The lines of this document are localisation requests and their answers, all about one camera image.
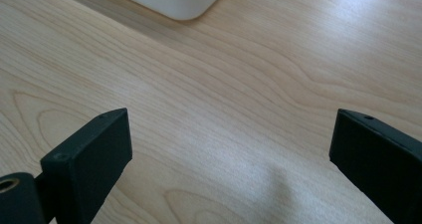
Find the small hole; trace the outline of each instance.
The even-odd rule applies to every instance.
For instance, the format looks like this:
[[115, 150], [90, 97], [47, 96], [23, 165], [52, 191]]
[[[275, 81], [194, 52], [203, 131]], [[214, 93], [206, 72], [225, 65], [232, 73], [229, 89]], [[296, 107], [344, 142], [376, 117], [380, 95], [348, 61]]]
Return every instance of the small hole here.
[[0, 181], [0, 193], [7, 192], [19, 184], [18, 178], [9, 178]]
[[57, 153], [56, 155], [54, 155], [54, 158], [59, 159], [59, 160], [64, 160], [68, 158], [68, 155], [64, 153]]

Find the screw hole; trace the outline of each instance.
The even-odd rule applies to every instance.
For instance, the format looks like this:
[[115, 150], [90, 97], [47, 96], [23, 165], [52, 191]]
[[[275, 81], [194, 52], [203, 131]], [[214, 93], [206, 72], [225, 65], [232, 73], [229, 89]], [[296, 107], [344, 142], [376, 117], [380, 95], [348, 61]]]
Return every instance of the screw hole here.
[[0, 181], [0, 193], [7, 192], [19, 184], [18, 178], [8, 178]]

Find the black plastic block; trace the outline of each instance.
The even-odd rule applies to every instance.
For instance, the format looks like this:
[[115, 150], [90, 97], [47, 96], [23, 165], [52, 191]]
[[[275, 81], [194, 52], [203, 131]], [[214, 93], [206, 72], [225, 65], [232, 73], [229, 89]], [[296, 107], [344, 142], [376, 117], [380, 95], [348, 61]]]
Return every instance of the black plastic block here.
[[422, 223], [422, 143], [359, 112], [339, 110], [330, 160], [394, 223]]

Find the table surface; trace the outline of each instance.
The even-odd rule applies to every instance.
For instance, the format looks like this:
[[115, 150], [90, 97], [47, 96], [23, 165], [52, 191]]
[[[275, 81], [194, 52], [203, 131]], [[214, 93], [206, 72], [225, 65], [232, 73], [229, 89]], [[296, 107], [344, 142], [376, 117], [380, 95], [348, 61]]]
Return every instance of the table surface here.
[[0, 0], [0, 171], [126, 107], [94, 223], [390, 223], [328, 160], [336, 111], [422, 139], [422, 0]]

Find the light wood surface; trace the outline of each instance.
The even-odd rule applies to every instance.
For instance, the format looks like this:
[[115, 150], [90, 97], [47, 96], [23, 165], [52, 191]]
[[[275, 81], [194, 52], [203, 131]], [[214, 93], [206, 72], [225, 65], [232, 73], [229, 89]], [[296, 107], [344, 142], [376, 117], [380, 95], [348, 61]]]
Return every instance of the light wood surface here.
[[390, 223], [329, 162], [336, 110], [422, 139], [422, 0], [0, 0], [0, 175], [127, 107], [95, 223]]

